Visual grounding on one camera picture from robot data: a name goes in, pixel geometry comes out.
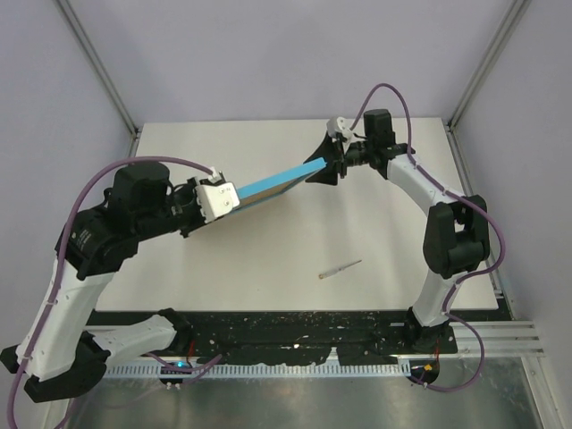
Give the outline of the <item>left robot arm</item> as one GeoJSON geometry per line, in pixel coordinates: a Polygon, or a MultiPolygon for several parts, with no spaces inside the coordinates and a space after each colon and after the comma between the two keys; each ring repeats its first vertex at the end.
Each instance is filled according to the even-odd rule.
{"type": "Polygon", "coordinates": [[[74,207],[56,244],[55,271],[26,338],[3,349],[6,369],[28,377],[24,390],[35,403],[77,398],[93,389],[112,366],[148,352],[179,356],[189,349],[191,328],[171,308],[146,320],[95,335],[86,329],[99,296],[143,241],[205,225],[198,203],[201,182],[173,185],[165,163],[130,163],[116,171],[103,203],[74,207]]]}

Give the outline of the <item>blue picture frame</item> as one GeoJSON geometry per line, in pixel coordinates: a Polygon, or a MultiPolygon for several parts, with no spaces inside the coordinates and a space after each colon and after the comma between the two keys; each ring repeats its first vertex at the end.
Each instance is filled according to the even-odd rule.
{"type": "Polygon", "coordinates": [[[275,175],[237,189],[240,204],[232,209],[230,215],[234,215],[235,213],[280,196],[296,187],[305,179],[320,172],[325,166],[325,160],[319,157],[313,161],[290,168],[284,172],[276,173],[275,175]]]}

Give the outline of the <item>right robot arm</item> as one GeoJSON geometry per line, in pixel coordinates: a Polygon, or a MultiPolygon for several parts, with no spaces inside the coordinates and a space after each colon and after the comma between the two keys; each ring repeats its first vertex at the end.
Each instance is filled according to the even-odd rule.
{"type": "Polygon", "coordinates": [[[368,165],[403,190],[426,217],[423,255],[428,267],[424,286],[408,309],[404,341],[415,352],[431,351],[445,335],[448,313],[465,275],[490,255],[486,203],[478,195],[449,192],[431,178],[408,143],[398,143],[391,114],[374,109],[363,114],[363,135],[343,117],[326,124],[322,143],[309,157],[325,166],[309,182],[337,185],[351,167],[368,165]]]}

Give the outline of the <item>small screwdriver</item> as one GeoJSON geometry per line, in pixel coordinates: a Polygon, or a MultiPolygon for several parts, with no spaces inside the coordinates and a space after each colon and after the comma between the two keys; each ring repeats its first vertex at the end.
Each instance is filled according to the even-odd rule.
{"type": "Polygon", "coordinates": [[[334,268],[330,268],[330,269],[328,269],[328,270],[326,270],[326,271],[324,271],[324,272],[318,274],[318,278],[319,278],[320,280],[324,280],[324,279],[326,279],[326,278],[329,278],[329,277],[331,277],[331,276],[334,276],[334,275],[337,274],[337,273],[343,272],[344,270],[346,270],[346,269],[348,269],[348,268],[350,268],[350,267],[352,267],[352,266],[354,266],[354,265],[360,264],[361,262],[362,262],[362,260],[359,259],[359,260],[356,260],[356,261],[347,263],[347,264],[345,264],[345,265],[340,265],[340,266],[337,266],[337,267],[334,267],[334,268]]]}

